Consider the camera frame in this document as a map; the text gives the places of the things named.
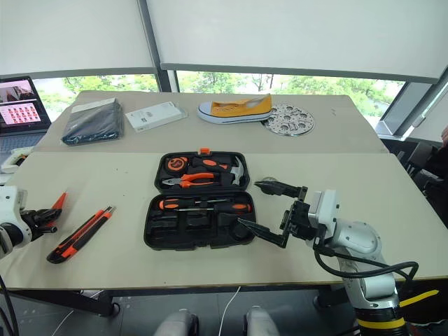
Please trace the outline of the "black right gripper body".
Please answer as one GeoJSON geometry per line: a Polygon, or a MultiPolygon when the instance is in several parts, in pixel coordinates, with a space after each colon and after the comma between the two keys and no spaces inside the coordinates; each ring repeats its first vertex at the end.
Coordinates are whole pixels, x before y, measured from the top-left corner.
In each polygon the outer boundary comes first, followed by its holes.
{"type": "Polygon", "coordinates": [[[307,187],[299,188],[297,199],[284,212],[280,228],[286,242],[290,235],[304,241],[312,241],[316,237],[317,229],[311,225],[308,217],[310,205],[304,202],[306,194],[307,187]]]}

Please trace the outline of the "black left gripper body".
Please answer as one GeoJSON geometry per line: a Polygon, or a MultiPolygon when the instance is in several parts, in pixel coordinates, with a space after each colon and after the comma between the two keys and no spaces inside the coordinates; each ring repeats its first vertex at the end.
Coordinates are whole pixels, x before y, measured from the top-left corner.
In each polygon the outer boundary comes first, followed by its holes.
{"type": "Polygon", "coordinates": [[[43,220],[41,219],[45,209],[23,210],[20,212],[21,219],[28,225],[31,231],[31,241],[43,236],[43,220]]]}

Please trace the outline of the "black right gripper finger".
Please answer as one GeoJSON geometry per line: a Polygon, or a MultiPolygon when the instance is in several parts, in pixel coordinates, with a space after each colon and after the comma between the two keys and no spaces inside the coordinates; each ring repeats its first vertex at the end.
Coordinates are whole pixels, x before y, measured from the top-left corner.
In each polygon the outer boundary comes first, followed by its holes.
{"type": "Polygon", "coordinates": [[[247,230],[249,230],[250,232],[252,232],[255,236],[270,242],[282,249],[286,248],[287,242],[288,242],[288,238],[290,235],[290,232],[288,231],[289,229],[289,224],[288,224],[288,219],[289,219],[289,215],[290,215],[290,211],[289,210],[285,210],[284,214],[283,214],[283,218],[280,224],[280,229],[281,229],[281,234],[275,234],[273,233],[268,227],[265,227],[263,225],[257,224],[253,221],[250,220],[246,220],[243,218],[238,218],[237,221],[242,224],[247,230]]]}
{"type": "Polygon", "coordinates": [[[261,180],[254,183],[261,191],[267,195],[285,195],[291,198],[300,196],[300,187],[288,185],[279,181],[261,180]]]}

